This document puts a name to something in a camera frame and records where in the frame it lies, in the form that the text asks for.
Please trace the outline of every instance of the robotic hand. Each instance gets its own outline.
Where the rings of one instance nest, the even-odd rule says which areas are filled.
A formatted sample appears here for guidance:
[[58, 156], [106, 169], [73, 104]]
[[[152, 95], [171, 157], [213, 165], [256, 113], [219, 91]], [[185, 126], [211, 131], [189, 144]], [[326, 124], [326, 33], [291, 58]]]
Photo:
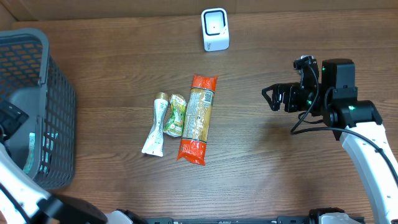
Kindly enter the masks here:
[[[322, 83], [318, 82], [318, 64], [313, 56], [305, 55], [294, 61], [294, 69], [299, 70], [300, 83], [275, 84], [262, 90], [271, 110], [278, 111], [280, 104], [285, 103], [288, 113], [306, 111], [299, 114], [300, 121], [292, 128], [291, 134], [333, 131], [358, 170], [375, 222], [398, 223], [398, 163], [388, 145], [386, 130], [375, 105], [371, 101], [357, 99], [353, 61], [323, 61]], [[305, 121], [309, 113], [323, 119]], [[296, 131], [302, 122], [324, 123], [327, 127]], [[315, 222], [336, 223], [332, 213], [328, 212], [318, 210], [314, 215]]]

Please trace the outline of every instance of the plastic wrapper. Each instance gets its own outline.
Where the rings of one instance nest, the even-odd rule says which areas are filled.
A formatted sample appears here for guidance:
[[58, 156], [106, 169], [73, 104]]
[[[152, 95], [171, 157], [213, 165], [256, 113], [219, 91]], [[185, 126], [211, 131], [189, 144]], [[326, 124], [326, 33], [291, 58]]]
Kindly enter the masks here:
[[170, 97], [170, 105], [172, 107], [172, 113], [164, 125], [163, 132], [169, 136], [179, 137], [182, 135], [184, 127], [185, 109], [187, 108], [187, 102], [184, 97], [179, 94], [173, 94]]
[[193, 77], [177, 160], [184, 157], [192, 163], [205, 165], [207, 134], [217, 78], [196, 74]]

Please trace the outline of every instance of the wooden surface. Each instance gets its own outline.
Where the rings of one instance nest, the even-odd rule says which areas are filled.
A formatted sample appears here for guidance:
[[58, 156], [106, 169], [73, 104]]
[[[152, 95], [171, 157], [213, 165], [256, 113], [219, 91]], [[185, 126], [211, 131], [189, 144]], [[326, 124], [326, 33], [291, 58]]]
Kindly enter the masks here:
[[8, 10], [0, 3], [0, 30], [9, 30], [16, 20]]
[[395, 0], [0, 0], [20, 21], [200, 15], [222, 7], [249, 12], [397, 9]]
[[[332, 133], [290, 136], [296, 114], [272, 112], [261, 90], [298, 82], [292, 61], [351, 58], [398, 155], [398, 10], [229, 16], [230, 48], [204, 53], [200, 16], [17, 22], [42, 29], [78, 95], [76, 177], [65, 195], [143, 217], [271, 218], [340, 207], [373, 222], [347, 153]], [[189, 97], [194, 73], [219, 75], [206, 166], [145, 156], [158, 91]]]

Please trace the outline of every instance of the gold cap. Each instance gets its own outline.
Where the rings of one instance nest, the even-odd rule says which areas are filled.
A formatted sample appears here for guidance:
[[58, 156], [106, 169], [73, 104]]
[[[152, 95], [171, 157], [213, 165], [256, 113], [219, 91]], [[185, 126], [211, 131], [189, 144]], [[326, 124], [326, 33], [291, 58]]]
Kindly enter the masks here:
[[167, 93], [163, 93], [163, 92], [158, 92], [158, 93], [156, 93], [156, 95], [155, 95], [155, 100], [156, 99], [162, 99], [162, 100], [169, 100], [169, 96], [168, 96], [168, 94]]

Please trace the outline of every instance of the beige wall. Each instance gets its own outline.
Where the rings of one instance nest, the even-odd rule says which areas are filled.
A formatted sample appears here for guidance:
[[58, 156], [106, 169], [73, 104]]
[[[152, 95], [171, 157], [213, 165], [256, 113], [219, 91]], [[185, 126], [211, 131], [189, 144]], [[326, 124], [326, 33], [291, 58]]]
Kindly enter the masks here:
[[0, 0], [20, 21], [179, 16], [211, 7], [229, 13], [398, 8], [396, 0]]
[[2, 4], [0, 4], [0, 30], [11, 29], [11, 24], [13, 22], [15, 22], [13, 16]]

